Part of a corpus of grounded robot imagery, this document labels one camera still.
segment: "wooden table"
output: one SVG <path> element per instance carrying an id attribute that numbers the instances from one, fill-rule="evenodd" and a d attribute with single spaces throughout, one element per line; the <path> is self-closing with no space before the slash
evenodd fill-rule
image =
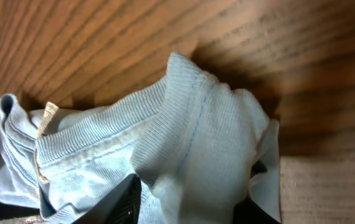
<path id="1" fill-rule="evenodd" d="M 281 121 L 284 223 L 355 223 L 355 0 L 0 0 L 0 96 L 109 105 L 171 51 Z"/>

